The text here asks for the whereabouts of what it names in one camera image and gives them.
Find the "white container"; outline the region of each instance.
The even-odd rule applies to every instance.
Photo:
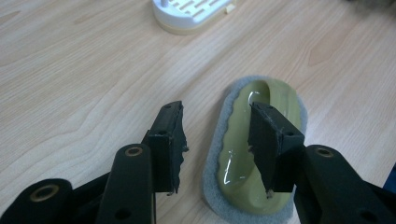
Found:
[[[194,34],[235,8],[236,0],[152,0],[161,27],[177,35]]]

